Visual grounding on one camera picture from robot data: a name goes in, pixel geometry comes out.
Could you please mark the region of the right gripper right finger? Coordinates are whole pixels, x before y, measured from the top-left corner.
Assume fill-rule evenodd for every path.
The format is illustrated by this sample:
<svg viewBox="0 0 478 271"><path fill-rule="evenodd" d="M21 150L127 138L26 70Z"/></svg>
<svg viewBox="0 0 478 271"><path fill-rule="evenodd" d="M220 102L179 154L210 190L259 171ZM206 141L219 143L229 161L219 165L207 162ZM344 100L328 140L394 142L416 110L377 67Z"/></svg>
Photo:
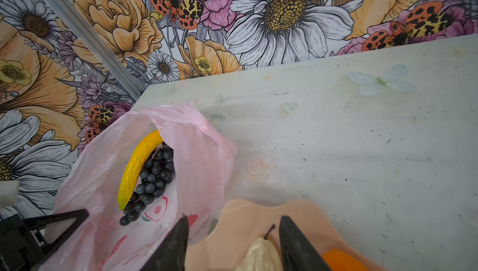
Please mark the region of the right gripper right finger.
<svg viewBox="0 0 478 271"><path fill-rule="evenodd" d="M289 216L281 217L279 233L284 271L331 271Z"/></svg>

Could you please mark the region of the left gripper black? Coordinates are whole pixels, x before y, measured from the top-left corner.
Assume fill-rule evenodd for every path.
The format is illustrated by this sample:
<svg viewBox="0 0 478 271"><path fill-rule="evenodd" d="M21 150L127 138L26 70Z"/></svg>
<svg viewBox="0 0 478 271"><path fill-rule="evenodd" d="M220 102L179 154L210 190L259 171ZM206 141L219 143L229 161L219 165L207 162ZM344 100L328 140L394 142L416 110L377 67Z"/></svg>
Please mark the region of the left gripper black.
<svg viewBox="0 0 478 271"><path fill-rule="evenodd" d="M63 212L23 220L19 215L1 220L1 270L31 271L39 262L47 260L87 219L86 209ZM32 231L45 229L49 224L74 219L75 221L55 241L39 246Z"/></svg>

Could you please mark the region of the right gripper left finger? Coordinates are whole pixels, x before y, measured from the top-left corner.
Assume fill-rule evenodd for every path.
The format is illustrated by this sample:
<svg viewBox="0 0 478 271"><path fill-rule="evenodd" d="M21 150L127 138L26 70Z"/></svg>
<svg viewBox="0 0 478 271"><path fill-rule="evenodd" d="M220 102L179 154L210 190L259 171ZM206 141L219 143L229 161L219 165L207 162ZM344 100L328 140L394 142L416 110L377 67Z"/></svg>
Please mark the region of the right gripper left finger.
<svg viewBox="0 0 478 271"><path fill-rule="evenodd" d="M189 221L182 216L140 271L184 271Z"/></svg>

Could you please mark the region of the beige garlic bulb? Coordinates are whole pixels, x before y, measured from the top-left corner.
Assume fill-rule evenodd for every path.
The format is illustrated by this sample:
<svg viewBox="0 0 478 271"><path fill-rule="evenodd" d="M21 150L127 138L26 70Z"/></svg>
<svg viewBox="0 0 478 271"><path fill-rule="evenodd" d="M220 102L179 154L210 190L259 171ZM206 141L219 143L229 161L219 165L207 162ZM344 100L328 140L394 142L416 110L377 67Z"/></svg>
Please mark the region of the beige garlic bulb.
<svg viewBox="0 0 478 271"><path fill-rule="evenodd" d="M274 224L263 237L259 237L251 244L245 258L235 268L235 271L282 271L283 263L274 243L269 240Z"/></svg>

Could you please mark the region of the small orange fruit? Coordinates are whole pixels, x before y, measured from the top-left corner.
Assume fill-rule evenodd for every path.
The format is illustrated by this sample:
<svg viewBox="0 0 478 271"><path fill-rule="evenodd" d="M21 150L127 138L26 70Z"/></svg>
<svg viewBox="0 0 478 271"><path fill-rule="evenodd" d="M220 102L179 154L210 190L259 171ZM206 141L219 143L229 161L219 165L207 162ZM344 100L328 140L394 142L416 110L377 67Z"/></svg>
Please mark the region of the small orange fruit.
<svg viewBox="0 0 478 271"><path fill-rule="evenodd" d="M367 271L362 262L337 249L331 249L322 255L331 271Z"/></svg>

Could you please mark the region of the pink scalloped bowl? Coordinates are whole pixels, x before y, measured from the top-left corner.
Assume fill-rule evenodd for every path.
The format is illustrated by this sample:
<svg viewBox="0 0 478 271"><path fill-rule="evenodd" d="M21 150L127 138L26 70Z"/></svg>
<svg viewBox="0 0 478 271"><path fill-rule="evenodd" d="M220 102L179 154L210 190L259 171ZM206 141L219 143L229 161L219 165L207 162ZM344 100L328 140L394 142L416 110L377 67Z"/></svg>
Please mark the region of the pink scalloped bowl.
<svg viewBox="0 0 478 271"><path fill-rule="evenodd" d="M188 271L232 271L245 258L251 244L264 236L271 225L289 216L320 253L331 249L346 253L369 271L383 267L359 254L338 234L325 212L310 200L293 200L276 207L260 206L247 200L230 201L216 228L204 240L189 246L185 258Z"/></svg>

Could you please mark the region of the yellow banana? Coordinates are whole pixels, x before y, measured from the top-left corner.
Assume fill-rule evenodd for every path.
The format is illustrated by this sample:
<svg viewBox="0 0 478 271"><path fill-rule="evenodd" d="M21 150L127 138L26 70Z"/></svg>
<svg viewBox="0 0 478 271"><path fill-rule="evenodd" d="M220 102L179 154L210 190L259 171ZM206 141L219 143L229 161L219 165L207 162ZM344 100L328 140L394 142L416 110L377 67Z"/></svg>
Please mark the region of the yellow banana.
<svg viewBox="0 0 478 271"><path fill-rule="evenodd" d="M156 130L145 136L144 139L142 139L142 141L140 141L140 143L134 149L133 154L124 170L118 190L117 201L120 210L124 210L131 199L142 166L149 158L149 155L161 143L163 143L163 141L164 140L160 133Z"/></svg>

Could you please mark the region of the pink plastic bag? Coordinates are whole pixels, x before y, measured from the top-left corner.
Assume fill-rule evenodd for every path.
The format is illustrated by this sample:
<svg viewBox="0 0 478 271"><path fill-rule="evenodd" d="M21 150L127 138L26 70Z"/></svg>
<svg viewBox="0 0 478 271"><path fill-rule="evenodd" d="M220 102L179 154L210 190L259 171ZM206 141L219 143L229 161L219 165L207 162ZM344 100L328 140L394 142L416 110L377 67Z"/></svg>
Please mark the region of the pink plastic bag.
<svg viewBox="0 0 478 271"><path fill-rule="evenodd" d="M175 176L137 221L122 226L120 183L134 149L152 132L173 149ZM180 218L194 234L222 203L236 153L193 105L127 112L83 149L58 190L55 213L85 209L89 216L41 270L140 270Z"/></svg>

